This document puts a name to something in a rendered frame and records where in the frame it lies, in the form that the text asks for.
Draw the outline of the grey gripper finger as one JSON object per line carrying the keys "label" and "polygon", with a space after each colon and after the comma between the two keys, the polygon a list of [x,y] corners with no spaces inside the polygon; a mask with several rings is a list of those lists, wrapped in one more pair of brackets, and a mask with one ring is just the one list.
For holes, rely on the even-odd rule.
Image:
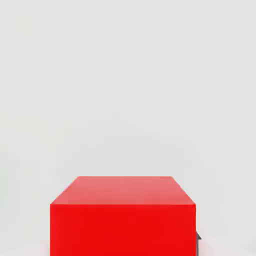
{"label": "grey gripper finger", "polygon": [[196,256],[199,256],[199,241],[201,240],[201,236],[196,231]]}

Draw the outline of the small red cube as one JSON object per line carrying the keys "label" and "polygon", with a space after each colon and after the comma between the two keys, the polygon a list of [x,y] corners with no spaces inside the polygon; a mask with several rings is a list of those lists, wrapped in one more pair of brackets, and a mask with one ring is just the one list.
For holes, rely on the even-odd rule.
{"label": "small red cube", "polygon": [[198,256],[196,204],[170,176],[79,176],[50,204],[50,256]]}

